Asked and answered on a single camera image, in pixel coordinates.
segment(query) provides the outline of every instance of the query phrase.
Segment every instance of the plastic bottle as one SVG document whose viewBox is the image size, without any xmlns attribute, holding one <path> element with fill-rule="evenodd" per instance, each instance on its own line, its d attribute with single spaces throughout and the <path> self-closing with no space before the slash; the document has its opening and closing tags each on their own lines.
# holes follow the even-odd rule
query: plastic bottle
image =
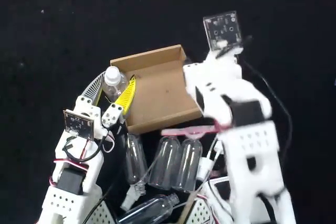
<svg viewBox="0 0 336 224">
<path fill-rule="evenodd" d="M 177 171 L 174 189 L 182 191 L 194 191 L 198 163 L 202 157 L 202 144 L 199 140 L 186 139 L 181 144 L 180 166 Z"/>
<path fill-rule="evenodd" d="M 148 167 L 140 137 L 138 135 L 129 134 L 126 148 L 127 182 L 133 185 L 142 179 L 142 181 L 146 183 L 148 176 L 143 176 L 147 172 Z"/>
<path fill-rule="evenodd" d="M 148 184 L 150 186 L 169 190 L 174 182 L 176 159 L 180 156 L 180 142 L 176 137 L 165 136 L 160 139 L 155 155 L 155 163 L 151 170 Z"/>
<path fill-rule="evenodd" d="M 128 86 L 126 76 L 117 67 L 108 67 L 105 71 L 102 89 L 111 102 L 115 102 Z"/>
<path fill-rule="evenodd" d="M 173 207 L 179 203 L 176 194 L 169 196 L 157 195 L 131 209 L 118 219 L 119 224 L 157 224 L 167 219 L 173 211 Z"/>
<path fill-rule="evenodd" d="M 148 168 L 140 137 L 129 134 L 126 148 L 125 172 L 130 188 L 120 206 L 124 211 L 128 211 L 140 196 L 146 194 L 145 184 L 148 180 Z"/>
</svg>

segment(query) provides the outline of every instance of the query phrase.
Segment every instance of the cardboard box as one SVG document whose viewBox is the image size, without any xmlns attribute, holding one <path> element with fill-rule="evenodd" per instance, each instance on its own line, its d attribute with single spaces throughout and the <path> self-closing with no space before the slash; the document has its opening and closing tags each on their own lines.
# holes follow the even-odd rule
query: cardboard box
<svg viewBox="0 0 336 224">
<path fill-rule="evenodd" d="M 181 45 L 111 60 L 128 78 L 137 79 L 127 118 L 131 133 L 145 133 L 201 117 L 185 90 Z"/>
</svg>

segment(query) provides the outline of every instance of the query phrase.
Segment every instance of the bottle cap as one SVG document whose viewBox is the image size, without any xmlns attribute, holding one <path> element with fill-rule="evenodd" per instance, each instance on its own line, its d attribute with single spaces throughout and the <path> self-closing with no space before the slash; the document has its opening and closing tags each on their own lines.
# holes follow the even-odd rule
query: bottle cap
<svg viewBox="0 0 336 224">
<path fill-rule="evenodd" d="M 121 75 L 119 69 L 115 66 L 108 67 L 105 71 L 104 81 L 109 86 L 115 86 L 119 84 Z"/>
<path fill-rule="evenodd" d="M 176 194 L 170 194 L 167 197 L 168 197 L 169 202 L 172 204 L 172 206 L 175 206 L 180 202 Z"/>
</svg>

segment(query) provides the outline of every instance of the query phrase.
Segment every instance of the red wire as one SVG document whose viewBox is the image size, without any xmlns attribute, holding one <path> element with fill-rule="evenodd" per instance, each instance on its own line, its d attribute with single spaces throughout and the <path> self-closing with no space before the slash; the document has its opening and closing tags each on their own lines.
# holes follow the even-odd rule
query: red wire
<svg viewBox="0 0 336 224">
<path fill-rule="evenodd" d="M 85 154 L 85 148 L 86 148 L 86 146 L 88 145 L 88 142 L 89 142 L 89 140 L 86 140 L 86 143 L 85 143 L 85 146 L 84 146 L 84 148 L 83 148 L 83 151 L 82 151 L 82 153 L 80 154 L 80 159 L 82 159 L 83 156 L 84 156 L 84 154 Z"/>
</svg>

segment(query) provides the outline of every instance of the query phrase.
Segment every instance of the black fabric surface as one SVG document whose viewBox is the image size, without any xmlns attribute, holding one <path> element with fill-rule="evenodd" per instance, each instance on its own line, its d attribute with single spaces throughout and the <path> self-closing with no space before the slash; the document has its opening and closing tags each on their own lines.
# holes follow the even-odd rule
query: black fabric surface
<svg viewBox="0 0 336 224">
<path fill-rule="evenodd" d="M 0 6 L 0 223 L 38 219 L 64 127 L 62 110 L 74 107 L 110 59 L 181 44 L 201 61 L 208 52 L 203 16 L 228 10 L 237 10 L 243 35 L 254 37 L 243 57 L 293 117 L 284 179 L 298 223 L 335 223 L 335 0 L 0 0 Z M 248 70 L 244 76 L 270 97 L 257 77 Z M 282 147 L 286 117 L 270 100 Z M 158 132 L 143 135 L 148 162 L 158 140 Z M 208 146 L 209 138 L 202 142 Z M 119 163 L 106 156 L 98 181 L 103 190 Z M 123 182 L 109 205 L 123 200 Z M 150 189 L 144 199 L 155 193 Z"/>
</svg>

